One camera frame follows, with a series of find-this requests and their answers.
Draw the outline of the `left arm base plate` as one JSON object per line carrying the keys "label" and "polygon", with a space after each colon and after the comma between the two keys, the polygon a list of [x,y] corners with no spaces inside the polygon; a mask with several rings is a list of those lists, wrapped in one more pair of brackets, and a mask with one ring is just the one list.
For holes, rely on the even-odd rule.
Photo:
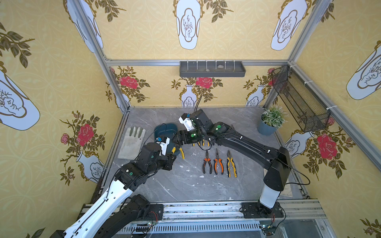
{"label": "left arm base plate", "polygon": [[148,217],[151,217],[154,221],[161,221],[164,214],[163,204],[150,204],[148,208]]}

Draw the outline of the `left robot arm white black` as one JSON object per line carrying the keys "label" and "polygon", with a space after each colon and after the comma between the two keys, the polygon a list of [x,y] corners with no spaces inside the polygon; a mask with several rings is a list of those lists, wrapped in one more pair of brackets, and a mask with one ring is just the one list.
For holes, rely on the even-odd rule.
{"label": "left robot arm white black", "polygon": [[135,160],[123,165],[109,188],[91,208],[66,230],[57,230],[53,238],[111,238],[122,227],[148,214],[150,202],[133,192],[159,170],[170,171],[178,155],[184,152],[170,142],[150,142]]}

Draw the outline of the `yellow long nose pliers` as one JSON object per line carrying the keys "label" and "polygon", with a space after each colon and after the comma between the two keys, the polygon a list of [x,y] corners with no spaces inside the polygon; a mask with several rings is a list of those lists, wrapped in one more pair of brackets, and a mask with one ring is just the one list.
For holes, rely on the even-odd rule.
{"label": "yellow long nose pliers", "polygon": [[181,155],[182,159],[184,160],[185,159],[185,154],[184,154],[184,151],[182,149],[182,147],[180,146],[174,146],[171,153],[174,155],[174,156],[178,156],[178,155]]}

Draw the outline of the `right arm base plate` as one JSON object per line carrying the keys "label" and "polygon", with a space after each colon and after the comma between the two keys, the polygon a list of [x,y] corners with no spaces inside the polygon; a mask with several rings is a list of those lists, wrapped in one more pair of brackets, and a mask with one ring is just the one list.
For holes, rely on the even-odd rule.
{"label": "right arm base plate", "polygon": [[285,217],[285,212],[283,212],[279,202],[276,202],[273,208],[268,208],[260,202],[243,202],[239,211],[243,213],[245,219]]}

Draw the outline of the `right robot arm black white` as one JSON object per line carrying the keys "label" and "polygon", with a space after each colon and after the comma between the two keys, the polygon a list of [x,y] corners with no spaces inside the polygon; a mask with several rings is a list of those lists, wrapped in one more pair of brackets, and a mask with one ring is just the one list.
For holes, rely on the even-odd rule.
{"label": "right robot arm black white", "polygon": [[236,150],[266,169],[265,186],[259,203],[260,207],[267,209],[275,206],[291,173],[290,155],[286,148],[276,149],[263,145],[238,133],[233,126],[223,122],[212,124],[208,129],[195,126],[190,131],[178,131],[173,137],[174,143],[179,145],[193,144],[202,140]]}

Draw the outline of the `teal plastic storage box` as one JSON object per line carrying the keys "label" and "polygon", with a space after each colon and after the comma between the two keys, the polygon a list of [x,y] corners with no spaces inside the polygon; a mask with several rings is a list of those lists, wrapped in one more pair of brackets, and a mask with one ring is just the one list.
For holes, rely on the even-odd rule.
{"label": "teal plastic storage box", "polygon": [[159,136],[166,136],[168,138],[170,138],[170,144],[168,145],[167,147],[167,154],[166,156],[170,155],[171,154],[171,151],[173,149],[174,146],[176,146],[176,144],[174,144],[172,142],[172,138],[173,136],[175,135],[175,133],[178,131],[178,128],[175,124],[173,123],[169,123],[169,124],[161,124],[159,126],[157,126],[155,128],[155,132],[154,132],[154,137],[155,137],[155,143],[156,143],[156,139],[157,137]]}

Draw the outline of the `orange black pliers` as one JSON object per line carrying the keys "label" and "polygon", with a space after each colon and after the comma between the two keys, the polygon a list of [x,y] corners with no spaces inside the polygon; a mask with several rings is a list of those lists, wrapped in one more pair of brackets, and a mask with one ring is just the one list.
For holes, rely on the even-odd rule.
{"label": "orange black pliers", "polygon": [[212,167],[212,164],[211,164],[211,159],[210,159],[208,151],[205,152],[205,158],[203,160],[202,172],[204,174],[206,174],[206,166],[207,165],[209,166],[209,174],[212,174],[213,167]]}
{"label": "orange black pliers", "polygon": [[214,159],[214,172],[216,175],[218,174],[218,168],[220,168],[220,173],[223,175],[224,174],[224,166],[222,164],[222,159],[219,156],[219,152],[216,149],[215,159]]}

